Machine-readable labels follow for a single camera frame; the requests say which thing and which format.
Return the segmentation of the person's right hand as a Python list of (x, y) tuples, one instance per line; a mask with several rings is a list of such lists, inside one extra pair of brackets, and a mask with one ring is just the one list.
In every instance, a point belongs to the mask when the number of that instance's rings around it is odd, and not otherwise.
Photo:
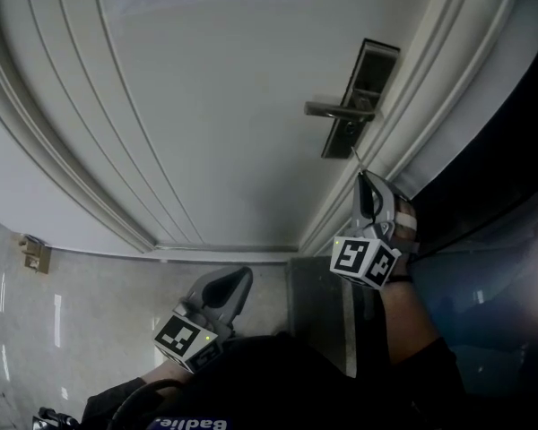
[(392, 245), (403, 254), (417, 254), (420, 243), (417, 239), (417, 215), (412, 204), (402, 197), (395, 197), (395, 230)]

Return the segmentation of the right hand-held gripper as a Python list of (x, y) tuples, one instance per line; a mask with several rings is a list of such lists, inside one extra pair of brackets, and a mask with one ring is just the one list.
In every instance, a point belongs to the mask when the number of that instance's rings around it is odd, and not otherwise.
[(334, 238), (330, 271), (350, 283), (380, 290), (402, 255), (395, 247), (394, 232), (395, 195), (390, 184), (370, 171), (359, 172), (351, 225)]

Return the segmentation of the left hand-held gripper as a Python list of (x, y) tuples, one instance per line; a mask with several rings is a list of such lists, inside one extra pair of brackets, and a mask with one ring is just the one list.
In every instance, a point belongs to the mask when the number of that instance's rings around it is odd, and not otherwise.
[(203, 275), (189, 290), (188, 300), (181, 299), (157, 325), (154, 346), (191, 374), (203, 370), (234, 335), (233, 321), (241, 314), (252, 284), (253, 272), (247, 266)]

